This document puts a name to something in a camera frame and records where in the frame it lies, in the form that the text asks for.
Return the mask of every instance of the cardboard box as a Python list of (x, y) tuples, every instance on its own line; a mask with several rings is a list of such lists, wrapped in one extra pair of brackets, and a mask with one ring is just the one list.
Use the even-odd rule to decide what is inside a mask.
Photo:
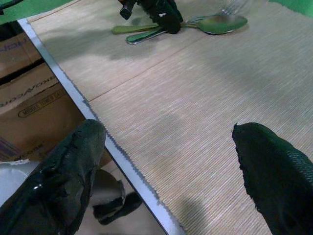
[(41, 161), (83, 120), (56, 84), (0, 115), (0, 161)]
[(40, 59), (41, 55), (26, 33), (0, 41), (0, 81)]
[(0, 115), (58, 83), (46, 63), (0, 86)]

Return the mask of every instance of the floor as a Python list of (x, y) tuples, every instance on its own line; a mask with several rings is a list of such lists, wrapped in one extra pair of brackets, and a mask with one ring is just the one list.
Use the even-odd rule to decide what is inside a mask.
[[(111, 173), (116, 179), (122, 180), (126, 193), (134, 189), (128, 183), (116, 164), (111, 161), (103, 170)], [(117, 219), (107, 226), (103, 226), (93, 217), (92, 208), (87, 208), (85, 217), (76, 235), (164, 235), (152, 214), (145, 205), (128, 216)]]

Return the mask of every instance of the woven placemat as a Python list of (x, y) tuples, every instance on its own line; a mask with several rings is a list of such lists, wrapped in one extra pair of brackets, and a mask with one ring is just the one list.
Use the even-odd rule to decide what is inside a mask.
[(100, 33), (118, 11), (82, 2), (32, 25), (161, 201), (188, 234), (269, 235), (231, 131), (259, 122), (313, 156), (313, 19), (269, 3), (237, 33), (190, 29), (131, 47)]

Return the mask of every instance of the white table edge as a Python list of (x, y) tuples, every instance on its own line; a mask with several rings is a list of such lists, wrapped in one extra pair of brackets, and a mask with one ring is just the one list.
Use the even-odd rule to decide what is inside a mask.
[[(78, 91), (78, 89), (74, 86), (66, 74), (61, 70), (47, 49), (44, 47), (43, 43), (37, 37), (37, 34), (27, 19), (21, 19), (18, 20), (18, 22), (84, 117), (86, 119), (98, 119), (95, 113), (92, 112), (86, 99)], [(130, 184), (140, 194), (147, 208), (151, 211), (164, 231), (169, 235), (184, 235), (185, 232), (182, 227), (180, 227), (178, 221), (172, 216), (165, 205), (159, 201), (156, 192), (146, 182), (141, 173), (135, 168), (133, 163), (129, 160), (128, 156), (126, 156), (121, 148), (115, 144), (112, 137), (108, 134), (105, 146), (112, 155), (113, 160), (117, 166), (123, 172)]]

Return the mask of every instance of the table mat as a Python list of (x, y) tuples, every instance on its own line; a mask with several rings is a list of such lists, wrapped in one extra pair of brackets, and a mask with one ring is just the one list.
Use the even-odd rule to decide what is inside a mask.
[[(82, 17), (78, 4), (73, 10)], [(104, 41), (110, 38), (106, 34), (95, 42), (128, 48), (117, 59), (126, 66), (110, 73), (117, 67), (114, 57), (97, 51), (108, 47), (66, 50), (62, 42), (69, 46), (64, 38), (73, 32), (61, 21), (49, 23), (53, 15), (33, 22), (35, 31), (187, 233), (269, 235), (245, 192), (231, 131), (237, 122), (259, 122), (313, 155), (312, 18), (269, 3), (249, 16), (249, 27), (229, 35), (191, 29), (131, 47), (123, 36)], [(99, 20), (97, 14), (84, 18), (87, 26), (77, 18), (66, 20), (84, 33), (90, 18)], [(51, 40), (51, 29), (60, 34), (58, 43)], [(175, 43), (185, 39), (183, 45)], [(133, 56), (134, 51), (143, 56)], [(86, 59), (82, 76), (83, 59), (90, 55), (94, 61)], [(102, 71), (96, 58), (104, 63)]]

